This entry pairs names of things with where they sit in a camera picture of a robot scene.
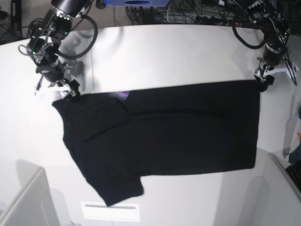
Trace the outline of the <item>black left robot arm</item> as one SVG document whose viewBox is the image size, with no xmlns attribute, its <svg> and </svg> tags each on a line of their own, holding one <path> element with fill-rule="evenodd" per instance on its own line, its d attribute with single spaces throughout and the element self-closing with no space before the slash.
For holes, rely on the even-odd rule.
<svg viewBox="0 0 301 226">
<path fill-rule="evenodd" d="M 268 0 L 235 0 L 238 6 L 232 19 L 232 31 L 235 37 L 250 49 L 264 48 L 263 57 L 257 58 L 258 66 L 254 72 L 257 87 L 264 92 L 274 83 L 274 74 L 286 73 L 297 85 L 297 64 L 292 62 L 288 53 L 290 26 Z M 259 27 L 264 37 L 260 44 L 247 43 L 237 32 L 238 18 L 246 16 L 250 22 Z"/>
</svg>

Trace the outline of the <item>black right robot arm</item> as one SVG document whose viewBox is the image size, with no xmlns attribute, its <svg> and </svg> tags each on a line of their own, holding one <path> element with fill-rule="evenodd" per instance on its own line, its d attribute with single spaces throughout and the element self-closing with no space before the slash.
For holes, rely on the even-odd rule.
<svg viewBox="0 0 301 226">
<path fill-rule="evenodd" d="M 33 28 L 30 41 L 25 46 L 25 56 L 29 56 L 36 65 L 36 73 L 41 75 L 36 91 L 41 89 L 41 83 L 46 79 L 51 91 L 58 91 L 62 99 L 77 101 L 80 98 L 79 83 L 76 80 L 67 79 L 66 64 L 59 60 L 76 60 L 86 55 L 93 47 L 97 36 L 98 27 L 88 12 L 92 6 L 91 0 L 53 0 L 51 8 L 43 20 Z M 69 33 L 75 28 L 72 20 L 79 18 L 87 20 L 93 26 L 93 38 L 88 47 L 77 55 L 67 55 L 59 50 L 59 47 Z"/>
</svg>

